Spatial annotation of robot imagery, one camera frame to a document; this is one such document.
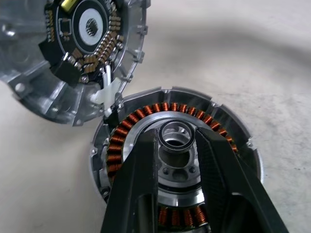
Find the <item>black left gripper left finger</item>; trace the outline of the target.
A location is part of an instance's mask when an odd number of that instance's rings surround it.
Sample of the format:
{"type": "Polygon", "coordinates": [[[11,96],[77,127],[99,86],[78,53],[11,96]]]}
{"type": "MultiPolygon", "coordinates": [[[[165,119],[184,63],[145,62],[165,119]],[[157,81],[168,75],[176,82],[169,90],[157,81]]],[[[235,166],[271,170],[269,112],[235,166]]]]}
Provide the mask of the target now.
{"type": "Polygon", "coordinates": [[[113,181],[101,232],[158,231],[158,132],[139,135],[113,181]]]}

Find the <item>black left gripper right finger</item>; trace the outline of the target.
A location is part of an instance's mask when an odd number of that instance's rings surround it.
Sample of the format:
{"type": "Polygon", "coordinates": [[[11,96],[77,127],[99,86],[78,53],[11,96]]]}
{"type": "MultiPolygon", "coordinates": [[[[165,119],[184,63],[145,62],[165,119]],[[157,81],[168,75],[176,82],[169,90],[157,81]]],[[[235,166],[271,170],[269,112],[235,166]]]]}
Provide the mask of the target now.
{"type": "Polygon", "coordinates": [[[195,132],[201,186],[213,233],[286,233],[283,220],[252,169],[216,132],[195,132]]]}

